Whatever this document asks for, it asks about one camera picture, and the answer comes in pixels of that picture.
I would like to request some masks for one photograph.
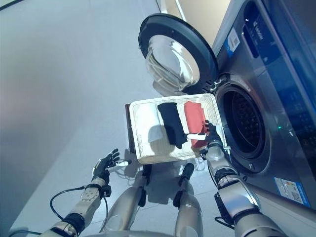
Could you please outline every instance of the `washing machine label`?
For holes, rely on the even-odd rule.
[[[276,182],[277,189],[280,192],[281,196],[310,207],[310,204],[307,200],[301,183],[292,182],[276,177],[274,179]]]
[[[240,40],[238,38],[236,30],[233,27],[224,42],[224,46],[227,50],[229,57],[233,55],[234,51],[236,50],[239,44],[240,44]]]

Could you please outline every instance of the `door glass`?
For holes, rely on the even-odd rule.
[[[155,82],[170,92],[182,91],[199,80],[198,65],[191,53],[167,36],[151,37],[146,66]]]

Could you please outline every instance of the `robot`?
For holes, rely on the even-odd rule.
[[[235,226],[236,237],[285,237],[286,235],[269,217],[260,212],[256,195],[247,187],[232,166],[230,154],[223,148],[216,126],[208,124],[209,134],[197,136],[206,140],[208,145],[200,150],[200,155],[207,160],[211,179],[218,192],[215,201],[222,218],[228,225]],[[79,202],[70,213],[56,223],[40,237],[78,237],[91,223],[101,199],[111,195],[109,186],[110,173],[130,161],[120,160],[118,149],[113,150],[105,158],[99,160],[93,169],[92,181],[85,187]],[[203,226],[201,208],[198,200],[190,189],[190,177],[194,165],[188,163],[179,180],[179,191],[173,205],[178,207],[178,217],[175,224],[176,237],[202,237]],[[138,206],[143,206],[146,200],[144,186],[148,184],[151,165],[145,165],[139,187],[128,188],[114,203],[103,223],[101,233],[104,237],[170,237],[162,233],[148,231],[131,231]]]

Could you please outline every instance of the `red towel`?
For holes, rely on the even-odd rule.
[[[207,133],[205,126],[205,114],[201,103],[188,101],[184,104],[184,114],[186,116],[189,133]],[[191,139],[192,148],[200,148],[207,145],[206,141]]]

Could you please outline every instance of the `plastic tray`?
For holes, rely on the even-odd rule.
[[[183,96],[170,96],[162,97],[157,99],[141,100],[135,101],[130,104],[129,112],[133,131],[133,137],[135,142],[135,150],[138,161],[141,164],[153,164],[160,162],[176,161],[176,160],[186,160],[191,158],[199,157],[198,151],[191,148],[191,140],[188,139],[186,143],[182,145],[182,149],[178,149],[174,145],[169,144],[169,140],[166,131],[163,127],[163,120],[160,112],[157,109],[157,105],[167,102],[177,103],[177,109],[179,117],[183,126],[185,133],[189,133],[188,126],[184,114],[184,104],[188,101],[201,103],[204,109],[205,118],[212,122],[214,125],[220,125],[220,131],[217,131],[222,138],[224,146],[226,146],[226,139],[224,136],[224,131],[222,129],[222,122],[220,119],[218,107],[214,95],[212,94],[198,94],[198,95],[183,95]],[[149,143],[147,141],[147,136],[143,136],[139,132],[142,128],[142,122],[136,121],[136,113],[140,107],[145,104],[151,103],[151,105],[156,108],[156,112],[159,118],[161,131],[163,138]]]

